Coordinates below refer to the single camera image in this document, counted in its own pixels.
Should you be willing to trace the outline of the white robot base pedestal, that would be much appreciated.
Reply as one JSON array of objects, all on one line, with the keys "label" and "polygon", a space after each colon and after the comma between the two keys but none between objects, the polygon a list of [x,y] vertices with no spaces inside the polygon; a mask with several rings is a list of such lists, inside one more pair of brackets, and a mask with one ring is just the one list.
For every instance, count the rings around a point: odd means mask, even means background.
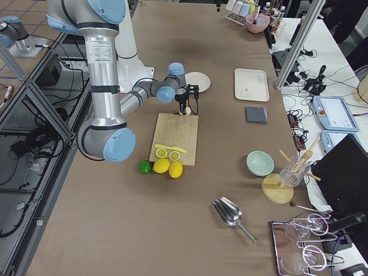
[{"label": "white robot base pedestal", "polygon": [[124,1],[126,12],[119,24],[119,34],[115,38],[117,52],[117,71],[120,92],[127,93],[141,78],[148,81],[153,78],[154,68],[146,67],[139,59],[132,27],[128,1]]}]

